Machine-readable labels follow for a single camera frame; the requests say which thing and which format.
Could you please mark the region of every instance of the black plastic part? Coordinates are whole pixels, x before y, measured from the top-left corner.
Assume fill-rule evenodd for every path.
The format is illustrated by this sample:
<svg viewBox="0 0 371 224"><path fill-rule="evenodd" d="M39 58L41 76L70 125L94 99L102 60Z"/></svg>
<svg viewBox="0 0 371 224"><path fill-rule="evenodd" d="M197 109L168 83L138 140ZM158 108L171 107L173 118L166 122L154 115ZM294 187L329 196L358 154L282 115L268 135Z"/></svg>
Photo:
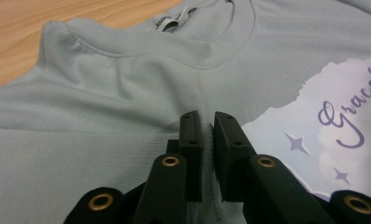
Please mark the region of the black plastic part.
<svg viewBox="0 0 371 224"><path fill-rule="evenodd" d="M197 111L180 118L178 153L187 161L187 200L202 202L203 138Z"/></svg>
<svg viewBox="0 0 371 224"><path fill-rule="evenodd" d="M223 201L244 201L246 174L241 164L247 163L248 159L255 154L254 148L237 120L231 115L216 112L214 161Z"/></svg>
<svg viewBox="0 0 371 224"><path fill-rule="evenodd" d="M245 201L249 223L335 223L280 160L255 155L246 169L252 195Z"/></svg>
<svg viewBox="0 0 371 224"><path fill-rule="evenodd" d="M340 224L371 224L371 198L352 191L334 192L330 213Z"/></svg>
<svg viewBox="0 0 371 224"><path fill-rule="evenodd" d="M139 199L141 198L142 191L144 190L145 183L142 183L138 187L130 190L129 192L123 195L124 207L121 211L118 211L122 214L121 222L122 224L130 224L133 220L133 216L138 207Z"/></svg>
<svg viewBox="0 0 371 224"><path fill-rule="evenodd" d="M179 154L158 157L150 170L133 224L186 222L187 162Z"/></svg>
<svg viewBox="0 0 371 224"><path fill-rule="evenodd" d="M86 193L66 218L64 224L123 223L123 195L110 188L94 189Z"/></svg>
<svg viewBox="0 0 371 224"><path fill-rule="evenodd" d="M170 139L167 141L165 153L179 153L179 140Z"/></svg>

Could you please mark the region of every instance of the white cloud graphic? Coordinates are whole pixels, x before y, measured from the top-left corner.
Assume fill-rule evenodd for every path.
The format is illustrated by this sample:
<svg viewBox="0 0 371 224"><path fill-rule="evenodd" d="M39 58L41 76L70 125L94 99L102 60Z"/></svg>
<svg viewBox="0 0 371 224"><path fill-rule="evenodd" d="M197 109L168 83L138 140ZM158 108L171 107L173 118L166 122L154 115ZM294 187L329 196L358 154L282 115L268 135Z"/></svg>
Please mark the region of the white cloud graphic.
<svg viewBox="0 0 371 224"><path fill-rule="evenodd" d="M282 160L311 192L371 196L371 59L329 63L294 102L243 130L258 153Z"/></svg>

